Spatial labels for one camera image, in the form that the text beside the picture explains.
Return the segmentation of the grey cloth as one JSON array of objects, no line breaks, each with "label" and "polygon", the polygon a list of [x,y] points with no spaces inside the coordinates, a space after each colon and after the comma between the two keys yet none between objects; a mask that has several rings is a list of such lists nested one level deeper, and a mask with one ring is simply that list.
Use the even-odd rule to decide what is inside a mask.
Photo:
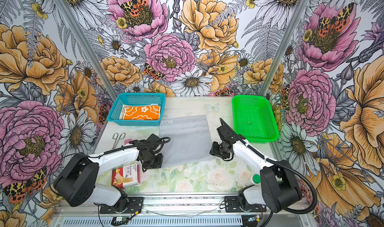
[{"label": "grey cloth", "polygon": [[171,139],[160,151],[162,168],[213,159],[210,130],[204,115],[162,120],[159,135]]}]

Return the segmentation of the orange white towel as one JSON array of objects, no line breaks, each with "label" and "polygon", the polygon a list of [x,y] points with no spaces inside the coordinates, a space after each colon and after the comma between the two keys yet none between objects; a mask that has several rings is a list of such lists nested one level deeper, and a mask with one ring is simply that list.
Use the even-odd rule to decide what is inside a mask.
[{"label": "orange white towel", "polygon": [[157,104],[141,106],[123,105],[119,119],[155,121],[160,119],[160,114],[161,106]]}]

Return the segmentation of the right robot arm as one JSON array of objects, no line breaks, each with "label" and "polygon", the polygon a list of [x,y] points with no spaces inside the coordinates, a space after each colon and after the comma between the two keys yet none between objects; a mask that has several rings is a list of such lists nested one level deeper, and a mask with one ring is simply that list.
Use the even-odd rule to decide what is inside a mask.
[{"label": "right robot arm", "polygon": [[[304,215],[315,210],[318,204],[318,195],[311,182],[285,160],[275,160],[260,152],[242,135],[220,119],[217,128],[221,142],[213,142],[210,155],[221,158],[223,161],[232,161],[234,157],[241,158],[256,173],[258,181],[239,191],[238,202],[240,207],[249,211],[256,205],[267,207],[272,213],[287,211],[289,213]],[[291,205],[303,198],[303,193],[296,178],[305,182],[312,194],[310,205],[303,210],[292,209]]]}]

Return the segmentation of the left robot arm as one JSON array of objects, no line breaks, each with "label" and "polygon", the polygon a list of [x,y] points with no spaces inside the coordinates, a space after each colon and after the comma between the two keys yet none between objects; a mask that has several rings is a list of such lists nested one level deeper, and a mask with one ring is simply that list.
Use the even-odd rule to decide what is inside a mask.
[{"label": "left robot arm", "polygon": [[98,176],[118,165],[134,161],[142,164],[144,172],[158,169],[163,163],[161,150],[170,141],[170,137],[160,138],[151,134],[147,139],[132,140],[126,146],[103,153],[75,153],[54,181],[54,189],[72,207],[92,202],[121,213],[129,206],[127,194],[117,186],[98,184]]}]

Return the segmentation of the bandage box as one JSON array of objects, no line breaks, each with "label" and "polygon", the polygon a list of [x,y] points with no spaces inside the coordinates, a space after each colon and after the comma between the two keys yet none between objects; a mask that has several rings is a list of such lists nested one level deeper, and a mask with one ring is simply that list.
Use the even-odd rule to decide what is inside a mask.
[{"label": "bandage box", "polygon": [[112,170],[112,186],[120,189],[126,189],[140,184],[139,164],[133,163]]}]

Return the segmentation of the green plastic basket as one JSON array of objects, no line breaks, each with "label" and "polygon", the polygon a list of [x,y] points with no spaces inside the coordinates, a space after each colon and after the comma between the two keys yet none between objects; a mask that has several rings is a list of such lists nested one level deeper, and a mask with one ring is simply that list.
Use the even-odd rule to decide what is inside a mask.
[{"label": "green plastic basket", "polygon": [[262,96],[232,98],[234,131],[252,143],[275,142],[280,133],[270,102]]}]

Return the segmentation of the teal plastic basket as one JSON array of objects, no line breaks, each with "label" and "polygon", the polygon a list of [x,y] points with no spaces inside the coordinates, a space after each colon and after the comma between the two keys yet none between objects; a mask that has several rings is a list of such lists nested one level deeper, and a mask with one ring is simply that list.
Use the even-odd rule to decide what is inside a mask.
[{"label": "teal plastic basket", "polygon": [[[117,99],[113,103],[107,120],[114,122],[119,126],[159,126],[166,103],[166,95],[163,93],[122,93],[118,95]],[[160,119],[155,121],[149,120],[120,120],[120,114],[123,105],[141,106],[157,104],[161,106]]]}]

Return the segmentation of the small green circuit board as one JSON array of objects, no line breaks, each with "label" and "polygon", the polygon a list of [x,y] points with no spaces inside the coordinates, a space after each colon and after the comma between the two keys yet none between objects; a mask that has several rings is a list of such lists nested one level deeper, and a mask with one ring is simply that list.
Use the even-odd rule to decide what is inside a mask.
[{"label": "small green circuit board", "polygon": [[123,225],[127,221],[127,217],[113,217],[111,224]]}]

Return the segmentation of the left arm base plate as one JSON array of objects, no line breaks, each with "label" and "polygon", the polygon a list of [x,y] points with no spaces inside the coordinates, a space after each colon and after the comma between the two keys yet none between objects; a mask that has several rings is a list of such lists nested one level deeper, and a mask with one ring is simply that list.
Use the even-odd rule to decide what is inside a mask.
[{"label": "left arm base plate", "polygon": [[101,205],[100,214],[134,214],[141,212],[143,197],[121,197],[113,206]]}]

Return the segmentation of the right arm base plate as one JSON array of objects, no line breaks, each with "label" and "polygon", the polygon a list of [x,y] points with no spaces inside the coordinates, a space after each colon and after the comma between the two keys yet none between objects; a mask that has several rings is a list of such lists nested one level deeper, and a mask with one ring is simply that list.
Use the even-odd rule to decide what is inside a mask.
[{"label": "right arm base plate", "polygon": [[224,204],[226,213],[261,213],[267,211],[263,205],[248,204],[241,196],[225,196]]}]

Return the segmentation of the aluminium front rail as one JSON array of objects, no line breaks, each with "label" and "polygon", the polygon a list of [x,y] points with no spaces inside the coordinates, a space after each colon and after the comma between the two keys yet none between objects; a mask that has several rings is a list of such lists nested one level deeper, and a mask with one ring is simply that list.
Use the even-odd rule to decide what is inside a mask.
[{"label": "aluminium front rail", "polygon": [[[238,193],[157,193],[128,194],[127,197],[143,197],[142,215],[193,216],[204,213],[226,213],[224,197],[239,196]],[[71,207],[66,201],[59,204],[55,218],[59,217],[106,217],[117,214],[99,214],[98,206],[90,201]]]}]

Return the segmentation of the right aluminium frame post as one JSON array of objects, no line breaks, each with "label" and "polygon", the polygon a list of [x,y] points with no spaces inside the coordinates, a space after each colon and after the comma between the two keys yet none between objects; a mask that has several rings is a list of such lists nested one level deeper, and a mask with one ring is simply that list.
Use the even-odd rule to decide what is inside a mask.
[{"label": "right aluminium frame post", "polygon": [[305,9],[309,4],[309,2],[310,0],[298,0],[297,5],[293,11],[293,16],[291,17],[290,21],[287,24],[285,33],[280,41],[276,54],[273,57],[270,70],[267,73],[263,84],[261,85],[261,89],[259,90],[258,96],[265,96],[265,94],[267,93],[267,90],[269,89],[269,86],[272,83],[273,77],[279,68],[284,52],[288,47],[290,40],[295,30],[297,29],[298,23],[302,15],[305,13]]}]

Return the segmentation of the aluminium frame post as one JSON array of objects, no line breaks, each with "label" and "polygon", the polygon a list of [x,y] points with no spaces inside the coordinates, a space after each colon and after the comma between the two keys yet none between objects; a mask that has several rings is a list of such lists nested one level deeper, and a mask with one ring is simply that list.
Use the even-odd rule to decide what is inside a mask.
[{"label": "aluminium frame post", "polygon": [[269,89],[269,86],[272,83],[273,77],[279,68],[284,52],[288,47],[290,40],[295,30],[297,29],[298,23],[302,15],[305,13],[305,9],[309,4],[309,2],[310,0],[298,0],[297,5],[293,11],[293,16],[291,17],[290,21],[287,24],[285,33],[280,41],[276,54],[273,57],[270,70],[267,73],[263,84],[261,85],[261,89],[259,90],[258,96],[265,96],[265,94],[267,93],[267,90]]},{"label": "aluminium frame post", "polygon": [[95,51],[91,47],[90,42],[88,41],[82,27],[80,26],[75,14],[70,9],[70,6],[67,4],[66,0],[53,0],[56,4],[59,11],[62,13],[64,19],[69,23],[69,28],[71,29],[74,36],[77,38],[77,41],[84,50],[89,62],[95,68],[96,73],[98,74],[102,84],[104,85],[106,91],[110,95],[112,101],[115,101],[117,98],[117,92],[115,91],[113,85],[109,81],[99,59],[96,56]]}]

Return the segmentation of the left aluminium frame post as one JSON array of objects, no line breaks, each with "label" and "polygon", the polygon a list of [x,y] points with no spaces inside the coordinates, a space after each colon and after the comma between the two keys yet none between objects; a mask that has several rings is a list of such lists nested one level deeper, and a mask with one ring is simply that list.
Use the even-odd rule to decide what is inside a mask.
[{"label": "left aluminium frame post", "polygon": [[95,68],[96,73],[98,74],[102,84],[104,85],[106,91],[110,95],[112,101],[115,101],[117,98],[117,92],[115,91],[113,85],[109,81],[99,59],[96,56],[95,51],[91,47],[90,42],[88,41],[82,27],[80,26],[75,14],[70,9],[70,6],[67,4],[66,0],[53,0],[56,4],[59,11],[62,13],[64,19],[69,23],[69,28],[71,29],[74,36],[77,38],[77,41],[84,50],[89,62]]}]

